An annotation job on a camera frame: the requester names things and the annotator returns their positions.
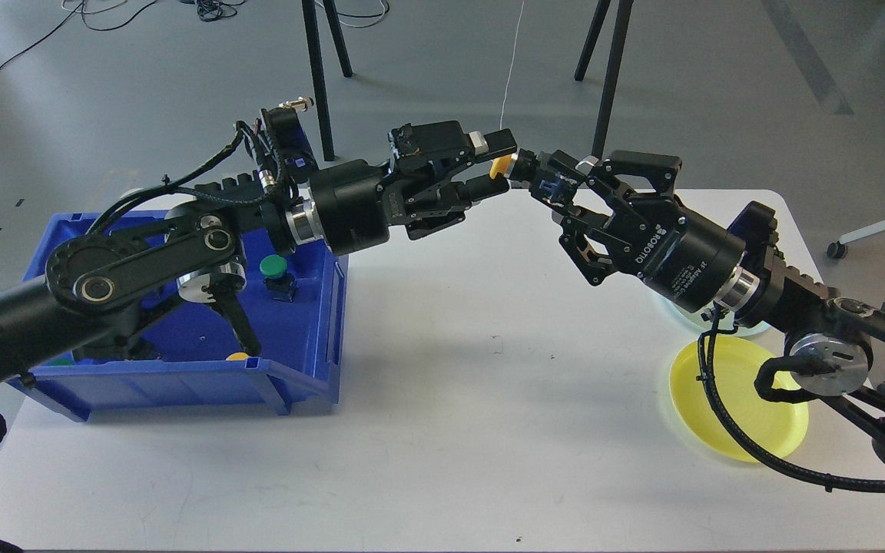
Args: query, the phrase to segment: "gray floor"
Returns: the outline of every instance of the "gray floor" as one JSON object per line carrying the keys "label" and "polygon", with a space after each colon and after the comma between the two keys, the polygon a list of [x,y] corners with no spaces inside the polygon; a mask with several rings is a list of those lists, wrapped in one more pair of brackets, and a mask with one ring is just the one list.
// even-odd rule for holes
{"label": "gray floor", "polygon": [[[0,63],[63,19],[58,4],[0,1]],[[92,24],[124,21],[143,2],[129,4]],[[588,153],[606,31],[587,80],[572,71],[594,4],[524,6],[503,115],[520,146]],[[378,3],[338,7],[371,13]],[[407,122],[498,128],[520,10],[393,3],[382,24],[344,29],[350,80],[320,29],[338,161],[383,160],[386,131]],[[192,6],[163,0],[113,32],[73,18],[0,74],[0,290],[20,279],[49,214],[101,210],[163,173],[182,175],[230,139],[235,119],[300,94],[312,84],[297,2],[250,0],[236,18],[204,24]],[[315,116],[303,121],[318,151]],[[637,3],[611,148],[679,155],[684,188],[779,192],[826,283],[885,299],[885,234],[840,262],[824,256],[840,234],[885,218],[885,2]],[[235,157],[214,177],[249,168]],[[11,391],[0,395],[15,404]]]}

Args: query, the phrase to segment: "yellow object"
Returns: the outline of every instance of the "yellow object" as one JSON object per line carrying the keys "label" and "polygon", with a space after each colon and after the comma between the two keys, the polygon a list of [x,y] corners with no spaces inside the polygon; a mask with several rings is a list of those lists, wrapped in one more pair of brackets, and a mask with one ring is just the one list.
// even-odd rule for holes
{"label": "yellow object", "polygon": [[[741,429],[761,447],[776,456],[790,455],[804,440],[808,430],[807,403],[765,402],[756,395],[753,380],[760,365],[773,357],[770,351],[738,337],[716,339],[714,361],[719,396]],[[716,452],[737,459],[756,462],[719,423],[709,407],[698,376],[698,349],[691,343],[671,364],[671,400],[685,426],[705,445]],[[789,374],[778,373],[774,388],[797,389]]]}
{"label": "yellow object", "polygon": [[491,161],[491,178],[498,178],[498,175],[502,175],[503,172],[507,171],[507,167],[510,167],[511,156],[511,154],[507,154],[504,157],[498,157],[496,160]]}

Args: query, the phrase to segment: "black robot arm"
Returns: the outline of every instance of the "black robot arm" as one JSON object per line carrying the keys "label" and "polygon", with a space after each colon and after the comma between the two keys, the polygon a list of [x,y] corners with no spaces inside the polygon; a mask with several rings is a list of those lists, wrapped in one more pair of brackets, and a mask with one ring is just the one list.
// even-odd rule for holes
{"label": "black robot arm", "polygon": [[[255,355],[259,340],[237,300],[246,283],[242,234],[266,228],[283,255],[326,238],[334,254],[344,255],[387,241],[390,225],[404,225],[412,239],[451,227],[474,203],[509,189],[502,176],[453,181],[516,150],[510,131],[467,134],[455,121],[394,129],[385,164],[349,161],[318,171],[296,116],[303,102],[263,110],[253,130],[237,124],[239,136],[250,136],[255,174],[193,189],[167,183],[120,200],[87,234],[58,246],[44,276],[2,291],[0,382],[20,376],[34,385],[30,368],[71,350],[75,357],[145,358],[151,353],[143,330],[184,300],[218,312]],[[310,199],[298,195],[306,182]],[[108,232],[119,211],[165,193],[197,199],[159,223]],[[141,307],[141,298],[173,280],[177,293]]]}
{"label": "black robot arm", "polygon": [[[772,209],[751,203],[728,228],[713,224],[674,194],[681,160],[668,155],[615,151],[607,160],[577,161],[562,151],[536,155],[520,150],[503,163],[502,172],[512,186],[527,187],[532,197],[554,211],[552,218],[562,227],[559,244],[588,283],[597,286],[612,273],[632,274],[688,311],[715,303],[720,310],[734,312],[739,326],[766,321],[784,333],[784,356],[761,367],[754,383],[761,398],[822,400],[870,434],[876,455],[885,463],[885,385],[878,386],[879,391],[865,386],[873,361],[870,338],[885,342],[885,306],[876,309],[839,297],[834,288],[789,267],[777,249]],[[618,175],[645,177],[653,190],[636,191]],[[612,212],[600,214],[573,203],[582,185]],[[593,242],[605,252],[597,251]],[[779,371],[791,372],[801,389],[773,389],[773,374]],[[708,377],[701,378],[709,386]],[[860,405],[883,415],[871,416]],[[737,440],[750,451],[744,438]],[[885,492],[885,481],[818,478],[820,473],[785,468],[782,459],[754,456],[827,489]]]}

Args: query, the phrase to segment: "white cable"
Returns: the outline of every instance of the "white cable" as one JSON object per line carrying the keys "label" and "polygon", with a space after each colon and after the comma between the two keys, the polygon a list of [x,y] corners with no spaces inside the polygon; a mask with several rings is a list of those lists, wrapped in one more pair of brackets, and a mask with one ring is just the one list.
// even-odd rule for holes
{"label": "white cable", "polygon": [[74,1],[76,1],[76,0],[60,0],[60,7],[63,8],[65,12],[74,12],[75,14],[84,14],[84,15],[94,15],[94,14],[101,14],[101,12],[107,12],[108,10],[114,10],[115,8],[117,8],[119,6],[124,6],[125,4],[129,3],[129,0],[122,0],[121,2],[115,4],[114,6],[108,6],[107,8],[102,8],[101,10],[94,10],[93,12],[86,12],[86,11],[84,11],[84,6],[78,6],[78,7],[74,8],[73,10],[71,10],[70,8],[67,7],[68,2],[74,2]]}
{"label": "white cable", "polygon": [[517,15],[517,27],[514,28],[514,45],[510,50],[510,67],[507,68],[507,84],[505,84],[505,99],[501,102],[501,122],[498,123],[498,130],[503,129],[503,110],[507,105],[507,91],[510,90],[510,73],[514,70],[514,55],[517,53],[517,34],[521,31],[521,17],[524,15],[524,0],[521,0],[521,13]]}
{"label": "white cable", "polygon": [[[323,3],[321,0],[313,0],[313,3],[315,3],[317,6],[319,6],[321,8],[323,7]],[[379,22],[381,22],[384,19],[384,15],[387,15],[387,0],[378,0],[378,3],[382,5],[382,13],[380,13],[380,15],[378,15],[378,18],[375,21],[369,22],[369,24],[351,25],[351,24],[349,24],[349,22],[344,22],[344,20],[342,20],[341,18],[336,18],[336,20],[339,21],[340,24],[343,25],[343,27],[349,27],[349,28],[368,28],[368,27],[373,27],[374,25],[378,25]]]}

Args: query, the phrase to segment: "bolt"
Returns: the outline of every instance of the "bolt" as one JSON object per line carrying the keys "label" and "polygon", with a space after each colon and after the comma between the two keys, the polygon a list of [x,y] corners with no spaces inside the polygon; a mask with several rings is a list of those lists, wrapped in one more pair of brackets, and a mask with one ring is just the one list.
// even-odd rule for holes
{"label": "bolt", "polygon": [[203,216],[200,217],[200,228],[221,227],[220,217]]}

